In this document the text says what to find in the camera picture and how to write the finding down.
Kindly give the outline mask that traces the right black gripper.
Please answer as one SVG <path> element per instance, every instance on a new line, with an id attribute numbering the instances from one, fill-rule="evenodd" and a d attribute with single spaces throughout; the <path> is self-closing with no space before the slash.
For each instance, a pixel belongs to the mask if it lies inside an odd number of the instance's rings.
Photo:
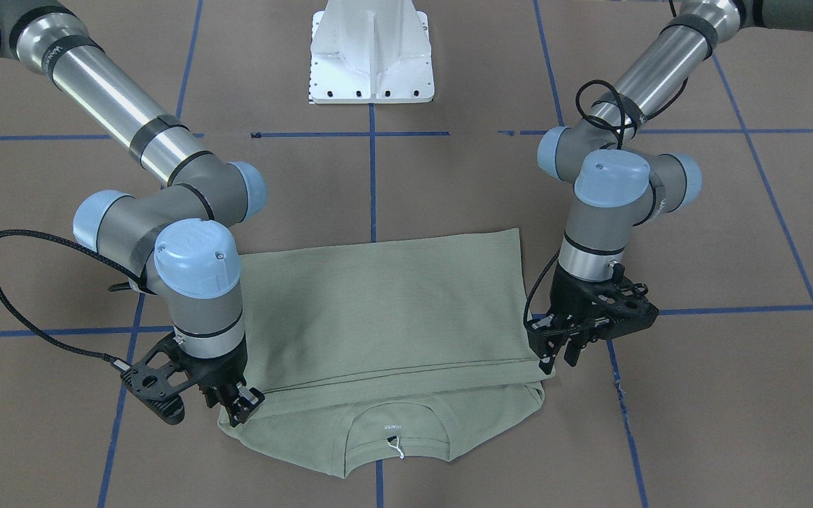
<path id="1" fill-rule="evenodd" d="M 245 339 L 229 353 L 200 359 L 186 353 L 174 335 L 168 334 L 138 363 L 121 363 L 121 380 L 127 392 L 169 425 L 183 421 L 181 393 L 197 386 L 208 408 L 227 406 L 230 427 L 235 428 L 245 424 L 265 401 L 264 393 L 246 387 L 246 360 Z"/>

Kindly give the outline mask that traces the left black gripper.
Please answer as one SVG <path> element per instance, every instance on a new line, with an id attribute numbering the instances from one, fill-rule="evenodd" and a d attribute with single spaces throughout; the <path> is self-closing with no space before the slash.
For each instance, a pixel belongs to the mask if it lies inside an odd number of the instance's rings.
<path id="1" fill-rule="evenodd" d="M 648 287 L 624 277 L 624 267 L 613 271 L 610 279 L 591 282 L 556 267 L 546 316 L 526 321 L 529 346 L 545 376 L 553 374 L 562 347 L 565 363 L 575 367 L 588 344 L 652 326 L 659 309 L 646 299 Z"/>

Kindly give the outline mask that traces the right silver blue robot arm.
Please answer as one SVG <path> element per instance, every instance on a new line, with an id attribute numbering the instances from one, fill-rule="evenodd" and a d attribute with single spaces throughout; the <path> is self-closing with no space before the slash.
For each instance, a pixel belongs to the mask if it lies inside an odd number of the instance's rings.
<path id="1" fill-rule="evenodd" d="M 184 417 L 181 393 L 197 386 L 241 425 L 264 396 L 244 377 L 242 263 L 230 227 L 267 200 L 259 171 L 225 163 L 145 92 L 58 1 L 0 1 L 0 61 L 26 68 L 84 110 L 158 182 L 135 197 L 100 190 L 78 206 L 72 240 L 38 234 L 113 267 L 117 290 L 161 296 L 172 331 L 138 363 L 72 348 L 106 361 L 133 396 L 163 421 Z"/>

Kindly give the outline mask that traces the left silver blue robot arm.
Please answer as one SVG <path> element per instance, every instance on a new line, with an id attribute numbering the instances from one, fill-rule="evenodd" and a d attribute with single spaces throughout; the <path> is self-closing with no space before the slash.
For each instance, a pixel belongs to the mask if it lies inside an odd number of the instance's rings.
<path id="1" fill-rule="evenodd" d="M 574 128 L 542 137 L 539 167 L 574 192 L 561 247 L 545 268 L 553 274 L 548 312 L 525 322 L 543 373 L 558 355 L 574 366 L 588 344 L 645 330 L 658 317 L 648 287 L 625 273 L 630 232 L 693 202 L 702 171 L 687 155 L 650 155 L 629 143 L 718 45 L 748 27 L 813 32 L 813 1 L 681 1 L 619 81 L 590 82 L 606 92 L 579 109 Z"/>

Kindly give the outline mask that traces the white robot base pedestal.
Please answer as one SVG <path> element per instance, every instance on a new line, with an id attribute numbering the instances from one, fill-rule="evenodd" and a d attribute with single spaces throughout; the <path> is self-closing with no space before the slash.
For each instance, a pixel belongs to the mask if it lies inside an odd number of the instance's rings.
<path id="1" fill-rule="evenodd" d="M 428 18 L 412 1 L 329 1 L 311 27 L 310 103 L 433 101 Z"/>

